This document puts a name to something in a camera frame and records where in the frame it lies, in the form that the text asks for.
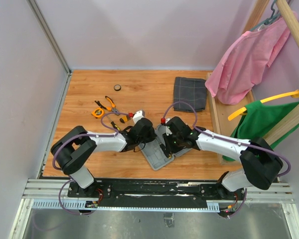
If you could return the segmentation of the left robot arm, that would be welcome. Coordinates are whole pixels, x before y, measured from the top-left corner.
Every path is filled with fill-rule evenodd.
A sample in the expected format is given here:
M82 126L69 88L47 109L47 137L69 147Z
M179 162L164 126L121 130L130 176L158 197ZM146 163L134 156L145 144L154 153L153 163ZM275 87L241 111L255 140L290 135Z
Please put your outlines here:
M155 139L153 124L147 118L141 118L133 126L123 130L115 126L114 133L90 132L79 125L51 147L52 166L68 175L83 196L93 197L95 194L101 194L101 187L85 166L93 153L127 152L135 150L141 144L145 146Z

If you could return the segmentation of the grey plastic tool case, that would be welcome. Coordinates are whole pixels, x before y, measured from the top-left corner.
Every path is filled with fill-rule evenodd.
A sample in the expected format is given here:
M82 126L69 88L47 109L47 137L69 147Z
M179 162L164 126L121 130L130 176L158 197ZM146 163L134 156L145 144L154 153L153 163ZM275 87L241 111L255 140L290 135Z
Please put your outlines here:
M165 157L163 151L160 148L160 144L165 145L165 142L163 139L163 137L166 136L165 126L158 125L157 128L155 129L155 134L156 134L156 138L154 141L146 143L146 144L142 144L142 143L139 144L139 149L141 150L145 159L147 160L147 162L149 163L149 165L151 166L151 168L154 171L157 171L157 170L165 167L166 165L168 165L169 163L174 161L174 159L176 157L181 157L184 154L191 151L191 149L189 149L189 148L183 149L176 154L172 154L171 158L167 158L167 157Z

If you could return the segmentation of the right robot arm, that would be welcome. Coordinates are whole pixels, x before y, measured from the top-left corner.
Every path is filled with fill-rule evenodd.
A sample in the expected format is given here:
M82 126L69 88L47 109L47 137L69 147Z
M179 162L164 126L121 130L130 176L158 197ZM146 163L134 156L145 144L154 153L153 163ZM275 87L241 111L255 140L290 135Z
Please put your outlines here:
M227 171L217 180L216 194L221 199L251 186L269 189L283 167L280 157L261 137L250 140L223 136L203 127L190 127L180 117L162 118L161 124L173 145L214 152L241 164L241 169Z

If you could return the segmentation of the flathead screwdriver black yellow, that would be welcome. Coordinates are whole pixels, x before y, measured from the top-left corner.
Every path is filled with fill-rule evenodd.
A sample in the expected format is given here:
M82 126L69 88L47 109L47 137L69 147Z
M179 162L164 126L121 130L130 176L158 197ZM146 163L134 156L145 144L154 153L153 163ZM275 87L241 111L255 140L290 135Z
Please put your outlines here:
M160 148L163 151L165 157L167 158L171 158L171 153L170 151L166 148L166 146L164 144L160 144Z

